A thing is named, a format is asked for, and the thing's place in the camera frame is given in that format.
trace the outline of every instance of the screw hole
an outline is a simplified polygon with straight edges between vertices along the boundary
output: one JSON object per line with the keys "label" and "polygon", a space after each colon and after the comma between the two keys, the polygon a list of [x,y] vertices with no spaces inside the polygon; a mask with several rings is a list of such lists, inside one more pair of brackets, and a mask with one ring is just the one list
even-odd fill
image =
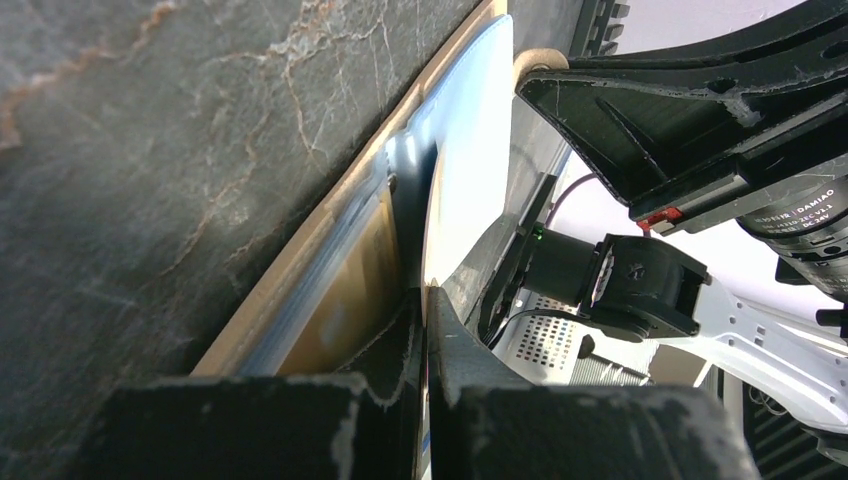
{"label": "screw hole", "polygon": [[846,53],[848,53],[848,40],[842,40],[825,48],[822,52],[822,58],[826,60],[832,60],[836,57],[845,55]]}
{"label": "screw hole", "polygon": [[732,78],[717,78],[707,83],[707,88],[713,93],[726,93],[736,86],[736,80]]}

